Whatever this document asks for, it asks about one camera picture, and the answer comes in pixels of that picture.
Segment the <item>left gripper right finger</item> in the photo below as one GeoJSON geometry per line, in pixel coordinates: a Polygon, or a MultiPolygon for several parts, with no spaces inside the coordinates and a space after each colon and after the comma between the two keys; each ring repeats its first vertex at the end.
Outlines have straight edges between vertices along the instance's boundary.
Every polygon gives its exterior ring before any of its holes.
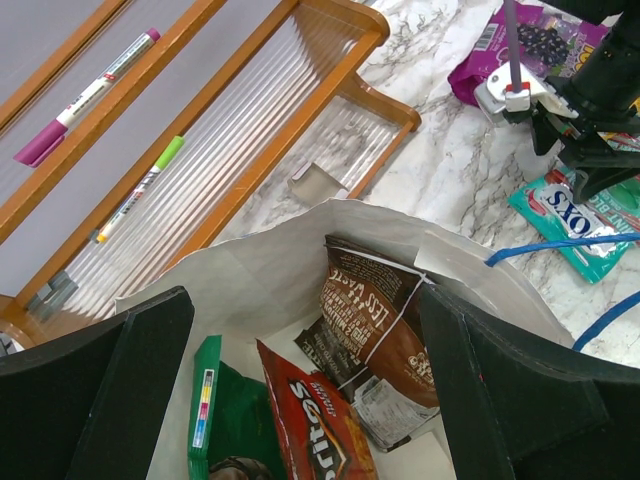
{"type": "Polygon", "coordinates": [[[498,319],[438,285],[420,320],[460,479],[636,479],[639,371],[498,319]]]}

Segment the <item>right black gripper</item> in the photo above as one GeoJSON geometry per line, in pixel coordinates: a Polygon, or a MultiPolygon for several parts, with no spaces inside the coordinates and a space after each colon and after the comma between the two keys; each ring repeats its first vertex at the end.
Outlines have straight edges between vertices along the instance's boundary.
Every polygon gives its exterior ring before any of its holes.
{"type": "Polygon", "coordinates": [[[538,155],[558,141],[564,162],[575,172],[573,201],[585,203],[599,192],[639,174],[639,154],[615,151],[601,132],[637,134],[639,119],[639,3],[637,1],[550,1],[550,6],[598,25],[618,20],[583,66],[570,78],[547,81],[571,110],[578,113],[575,138],[559,132],[541,108],[533,117],[533,146],[538,155]]]}

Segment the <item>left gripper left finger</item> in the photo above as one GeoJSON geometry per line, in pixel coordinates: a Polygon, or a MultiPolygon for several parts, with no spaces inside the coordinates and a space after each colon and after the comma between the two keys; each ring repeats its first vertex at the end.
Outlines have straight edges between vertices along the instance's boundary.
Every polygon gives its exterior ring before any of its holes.
{"type": "Polygon", "coordinates": [[[2,357],[2,478],[145,478],[194,312],[174,287],[2,357]]]}

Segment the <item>teal Fox's mint candy bag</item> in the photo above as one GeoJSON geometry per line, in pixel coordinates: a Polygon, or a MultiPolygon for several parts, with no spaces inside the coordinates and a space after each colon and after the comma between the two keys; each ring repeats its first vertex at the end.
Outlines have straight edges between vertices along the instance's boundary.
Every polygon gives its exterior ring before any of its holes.
{"type": "MultiPolygon", "coordinates": [[[[637,176],[579,204],[573,199],[575,174],[552,169],[514,192],[508,203],[546,240],[567,241],[639,232],[637,176]]],[[[562,254],[589,283],[602,280],[638,241],[563,247],[562,254]]]]}

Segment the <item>green Real chips bag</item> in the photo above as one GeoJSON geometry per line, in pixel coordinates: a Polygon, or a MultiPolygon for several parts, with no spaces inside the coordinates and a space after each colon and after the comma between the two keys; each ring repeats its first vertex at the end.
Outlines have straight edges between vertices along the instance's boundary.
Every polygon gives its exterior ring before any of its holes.
{"type": "Polygon", "coordinates": [[[285,479],[266,384],[227,365],[221,353],[222,337],[209,336],[194,357],[188,476],[285,479]]]}

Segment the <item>brown kettle chips bag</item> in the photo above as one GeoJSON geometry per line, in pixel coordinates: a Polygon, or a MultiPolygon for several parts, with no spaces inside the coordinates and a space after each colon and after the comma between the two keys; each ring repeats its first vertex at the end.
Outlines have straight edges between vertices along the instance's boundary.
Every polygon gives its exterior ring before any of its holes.
{"type": "Polygon", "coordinates": [[[321,316],[296,338],[383,451],[440,410],[420,321],[424,272],[344,238],[325,238],[321,316]]]}

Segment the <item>red Doritos chips bag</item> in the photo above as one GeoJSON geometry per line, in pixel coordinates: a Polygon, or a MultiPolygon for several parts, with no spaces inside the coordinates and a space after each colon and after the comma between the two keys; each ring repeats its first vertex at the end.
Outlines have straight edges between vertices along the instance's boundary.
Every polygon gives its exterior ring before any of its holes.
{"type": "Polygon", "coordinates": [[[355,409],[319,373],[308,374],[257,343],[282,458],[290,479],[376,479],[355,409]]]}

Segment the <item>blue checkered paper bag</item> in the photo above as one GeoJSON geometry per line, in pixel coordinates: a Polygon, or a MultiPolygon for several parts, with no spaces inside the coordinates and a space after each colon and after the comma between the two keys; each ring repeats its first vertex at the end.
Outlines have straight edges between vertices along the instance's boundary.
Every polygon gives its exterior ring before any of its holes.
{"type": "Polygon", "coordinates": [[[591,285],[552,251],[488,267],[488,248],[434,223],[359,201],[326,201],[272,229],[193,253],[145,289],[117,301],[117,310],[124,311],[181,286],[195,308],[149,478],[188,475],[193,363],[207,336],[223,336],[223,359],[246,376],[263,375],[257,340],[299,367],[310,368],[293,339],[319,316],[328,234],[422,267],[463,298],[565,346],[639,288],[637,249],[626,253],[603,281],[591,285]]]}

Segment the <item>orange Fox's fruit candy bag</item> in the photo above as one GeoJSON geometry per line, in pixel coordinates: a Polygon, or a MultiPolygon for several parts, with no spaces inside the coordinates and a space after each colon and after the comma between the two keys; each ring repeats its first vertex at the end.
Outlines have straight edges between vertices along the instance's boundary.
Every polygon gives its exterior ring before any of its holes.
{"type": "Polygon", "coordinates": [[[619,151],[639,151],[639,137],[627,133],[601,132],[600,136],[614,150],[619,151]]]}

